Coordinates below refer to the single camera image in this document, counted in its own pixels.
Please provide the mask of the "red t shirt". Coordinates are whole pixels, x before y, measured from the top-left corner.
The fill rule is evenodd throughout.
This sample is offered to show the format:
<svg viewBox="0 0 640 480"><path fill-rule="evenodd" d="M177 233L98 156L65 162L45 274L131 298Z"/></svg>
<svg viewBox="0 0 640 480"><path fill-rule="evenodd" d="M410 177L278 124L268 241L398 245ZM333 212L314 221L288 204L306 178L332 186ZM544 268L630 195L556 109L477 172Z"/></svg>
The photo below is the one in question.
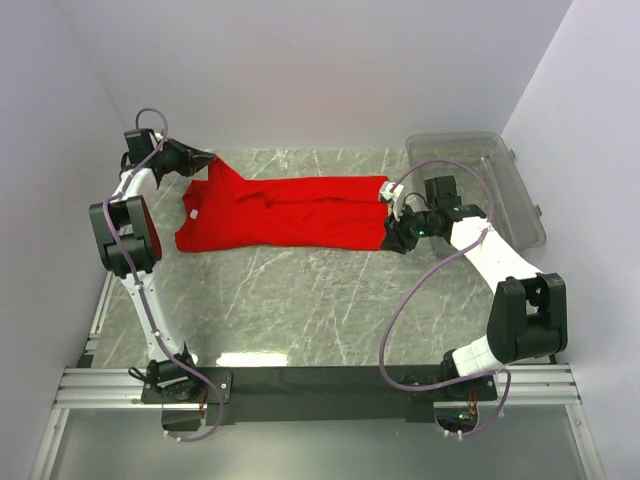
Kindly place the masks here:
<svg viewBox="0 0 640 480"><path fill-rule="evenodd" d="M247 179L221 159L182 197L186 219L175 233L185 253L248 246L376 251L388 207L386 176Z"/></svg>

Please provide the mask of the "clear plastic storage bin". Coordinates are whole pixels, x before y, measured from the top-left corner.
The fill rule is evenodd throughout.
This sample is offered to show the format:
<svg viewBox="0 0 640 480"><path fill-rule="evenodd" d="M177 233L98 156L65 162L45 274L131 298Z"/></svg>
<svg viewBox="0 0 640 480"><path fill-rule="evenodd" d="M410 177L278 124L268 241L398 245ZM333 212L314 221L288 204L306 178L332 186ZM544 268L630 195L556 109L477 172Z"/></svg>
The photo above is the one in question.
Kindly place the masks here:
<svg viewBox="0 0 640 480"><path fill-rule="evenodd" d="M476 180L463 169L449 164L431 164L411 175L412 190L423 195L425 182L434 177L452 175L458 195L465 204L476 204L489 211L489 201L482 189L486 185L495 204L492 224L495 230L518 253L542 246L546 232L541 211L531 200L516 168L515 155L503 139L493 132L457 132L413 135L406 140L409 164L426 160L448 159L473 169Z"/></svg>

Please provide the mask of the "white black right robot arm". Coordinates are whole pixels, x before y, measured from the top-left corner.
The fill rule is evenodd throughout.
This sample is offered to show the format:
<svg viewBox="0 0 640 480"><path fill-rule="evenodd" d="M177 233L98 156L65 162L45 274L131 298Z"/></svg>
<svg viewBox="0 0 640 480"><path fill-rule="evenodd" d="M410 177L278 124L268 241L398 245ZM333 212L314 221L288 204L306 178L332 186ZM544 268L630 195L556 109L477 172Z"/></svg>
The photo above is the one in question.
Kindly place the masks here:
<svg viewBox="0 0 640 480"><path fill-rule="evenodd" d="M564 351L568 333L563 278L557 273L543 273L502 238L492 224L493 201L489 202L488 213L476 205L463 204L453 176L427 180L425 193L427 209L405 213L400 219L413 221L411 239L441 237L455 252L429 269L394 311L378 354L379 370L386 383L407 392L427 392L498 373L521 359ZM385 350L398 317L427 280L461 258L471 263L493 293L486 333L448 353L443 364L449 371L443 380L409 385L392 379L385 365Z"/></svg>

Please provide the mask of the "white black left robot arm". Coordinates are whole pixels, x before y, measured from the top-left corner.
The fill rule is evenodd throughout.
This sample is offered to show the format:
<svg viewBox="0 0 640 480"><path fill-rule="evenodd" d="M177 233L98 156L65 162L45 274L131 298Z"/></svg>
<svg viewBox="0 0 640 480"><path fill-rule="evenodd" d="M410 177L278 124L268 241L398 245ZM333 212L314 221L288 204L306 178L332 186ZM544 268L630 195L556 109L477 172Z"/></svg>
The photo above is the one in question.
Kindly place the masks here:
<svg viewBox="0 0 640 480"><path fill-rule="evenodd" d="M125 287L145 336L149 363L144 371L129 368L128 374L158 401L222 404L224 391L197 370L186 341L165 313L158 280L162 246L149 207L165 175L191 177L217 155L149 128L129 130L124 139L120 182L109 199L89 207L89 217L101 262Z"/></svg>

